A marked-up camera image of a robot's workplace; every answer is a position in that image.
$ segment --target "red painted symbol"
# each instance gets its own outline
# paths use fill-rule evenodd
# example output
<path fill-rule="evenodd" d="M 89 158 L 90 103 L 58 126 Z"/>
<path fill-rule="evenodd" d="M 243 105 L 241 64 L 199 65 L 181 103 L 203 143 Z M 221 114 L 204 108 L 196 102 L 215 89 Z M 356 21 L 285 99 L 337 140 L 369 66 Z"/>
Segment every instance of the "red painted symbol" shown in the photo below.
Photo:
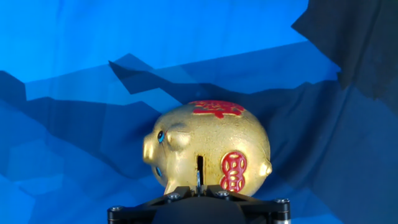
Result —
<path fill-rule="evenodd" d="M 217 118 L 224 118 L 224 114 L 239 116 L 244 111 L 244 108 L 236 103 L 219 100 L 201 100 L 190 104 L 195 104 L 196 107 L 199 107 L 193 110 L 194 114 L 214 114 Z"/>
<path fill-rule="evenodd" d="M 243 173 L 248 163 L 240 152 L 230 152 L 224 156 L 221 166 L 225 176 L 221 180 L 221 187 L 225 190 L 239 192 L 244 187 Z"/>

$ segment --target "blue pig eye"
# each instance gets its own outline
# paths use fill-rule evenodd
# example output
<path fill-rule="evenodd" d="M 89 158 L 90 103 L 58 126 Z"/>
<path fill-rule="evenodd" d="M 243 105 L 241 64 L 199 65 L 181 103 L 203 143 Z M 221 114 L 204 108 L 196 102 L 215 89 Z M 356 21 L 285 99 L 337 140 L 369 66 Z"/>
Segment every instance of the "blue pig eye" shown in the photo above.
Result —
<path fill-rule="evenodd" d="M 157 140 L 159 141 L 159 143 L 161 143 L 163 139 L 164 139 L 163 131 L 159 131 L 159 133 L 157 134 Z"/>
<path fill-rule="evenodd" d="M 159 177 L 162 177 L 162 172 L 160 171 L 159 167 L 156 167 L 156 174 L 157 174 Z"/>

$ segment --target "gold piggy bank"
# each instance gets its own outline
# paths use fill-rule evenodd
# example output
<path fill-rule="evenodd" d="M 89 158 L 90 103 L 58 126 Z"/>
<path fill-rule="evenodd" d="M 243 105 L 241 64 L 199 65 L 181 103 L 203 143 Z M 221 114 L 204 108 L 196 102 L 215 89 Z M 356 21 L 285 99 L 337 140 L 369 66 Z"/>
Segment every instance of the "gold piggy bank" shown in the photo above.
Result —
<path fill-rule="evenodd" d="M 200 170 L 200 185 L 252 196 L 272 172 L 264 128 L 242 106 L 225 101 L 195 101 L 161 116 L 143 151 L 165 194 L 197 186 Z"/>

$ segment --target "pig snout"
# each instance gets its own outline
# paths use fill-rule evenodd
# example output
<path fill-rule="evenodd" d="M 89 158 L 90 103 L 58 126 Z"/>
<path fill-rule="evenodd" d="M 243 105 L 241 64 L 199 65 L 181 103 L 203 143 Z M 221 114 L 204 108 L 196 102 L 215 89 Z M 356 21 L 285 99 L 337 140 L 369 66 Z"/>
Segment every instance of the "pig snout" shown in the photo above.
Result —
<path fill-rule="evenodd" d="M 153 164 L 156 155 L 156 145 L 154 144 L 154 140 L 150 135 L 144 138 L 144 145 L 142 146 L 142 149 L 142 158 L 144 159 L 144 162 L 147 164 Z"/>

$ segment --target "black stand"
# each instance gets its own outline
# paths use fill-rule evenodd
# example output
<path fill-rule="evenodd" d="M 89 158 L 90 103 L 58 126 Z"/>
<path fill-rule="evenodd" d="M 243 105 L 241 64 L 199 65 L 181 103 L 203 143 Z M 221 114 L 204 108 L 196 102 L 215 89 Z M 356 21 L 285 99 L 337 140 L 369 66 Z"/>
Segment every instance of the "black stand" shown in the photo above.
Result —
<path fill-rule="evenodd" d="M 136 207 L 108 209 L 108 224 L 290 224 L 287 199 L 261 201 L 223 190 L 219 185 L 174 192 Z"/>

